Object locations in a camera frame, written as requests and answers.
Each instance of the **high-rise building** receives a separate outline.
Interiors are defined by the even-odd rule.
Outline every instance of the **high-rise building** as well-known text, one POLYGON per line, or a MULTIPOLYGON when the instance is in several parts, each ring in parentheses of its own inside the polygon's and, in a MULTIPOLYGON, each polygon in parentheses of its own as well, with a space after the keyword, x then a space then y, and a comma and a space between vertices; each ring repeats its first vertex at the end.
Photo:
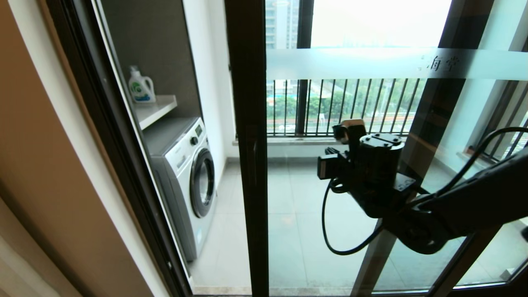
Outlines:
POLYGON ((266 0, 266 48, 297 48, 299 0, 266 0))
MULTIPOLYGON (((299 0, 266 0, 266 49, 296 49, 299 0)), ((284 98, 285 81, 275 85, 276 98, 284 98)), ((273 81, 266 82, 268 100, 273 99, 273 81)), ((297 80, 288 80, 288 97, 297 96, 297 80)))

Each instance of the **door handle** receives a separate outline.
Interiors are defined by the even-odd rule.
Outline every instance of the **door handle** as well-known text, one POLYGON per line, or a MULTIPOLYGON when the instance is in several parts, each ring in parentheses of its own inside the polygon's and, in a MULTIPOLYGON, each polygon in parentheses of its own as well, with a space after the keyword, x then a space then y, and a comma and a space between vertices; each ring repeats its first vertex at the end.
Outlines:
POLYGON ((248 177, 253 185, 257 185, 257 127, 250 125, 246 128, 246 160, 248 161, 248 177))

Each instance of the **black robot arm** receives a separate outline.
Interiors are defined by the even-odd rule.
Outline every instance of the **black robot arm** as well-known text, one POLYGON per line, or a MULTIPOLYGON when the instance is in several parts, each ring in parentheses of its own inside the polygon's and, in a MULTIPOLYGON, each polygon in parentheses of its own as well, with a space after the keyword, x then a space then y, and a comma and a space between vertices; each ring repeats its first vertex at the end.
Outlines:
POLYGON ((421 194, 415 180, 397 173, 397 160, 403 144, 391 134, 366 135, 361 120, 344 121, 334 127, 336 139, 350 151, 319 157, 317 174, 331 179, 328 190, 348 192, 367 215, 382 218, 382 225, 359 247, 334 250, 340 255, 355 253, 380 231, 396 235, 415 252, 433 254, 450 239, 480 229, 505 224, 528 216, 528 195, 520 185, 528 184, 528 147, 456 184, 493 137, 505 132, 528 132, 510 127, 489 135, 466 166, 436 193, 421 194))

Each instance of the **front-loading washing machine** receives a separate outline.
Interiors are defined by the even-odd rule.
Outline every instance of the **front-loading washing machine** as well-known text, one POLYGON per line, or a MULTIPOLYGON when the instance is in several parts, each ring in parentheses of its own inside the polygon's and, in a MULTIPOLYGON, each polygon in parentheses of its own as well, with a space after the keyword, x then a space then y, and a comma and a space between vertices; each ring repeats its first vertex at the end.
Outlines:
POLYGON ((195 260, 216 204, 214 163, 202 119, 162 118, 143 132, 169 221, 186 260, 195 260))

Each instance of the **bottle label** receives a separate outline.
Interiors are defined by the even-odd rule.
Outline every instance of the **bottle label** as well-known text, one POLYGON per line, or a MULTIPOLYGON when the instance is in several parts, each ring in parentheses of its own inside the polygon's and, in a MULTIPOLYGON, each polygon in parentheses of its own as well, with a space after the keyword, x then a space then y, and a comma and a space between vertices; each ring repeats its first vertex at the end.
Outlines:
POLYGON ((150 96, 143 91, 141 85, 137 82, 133 82, 130 85, 130 92, 136 101, 149 101, 150 96))

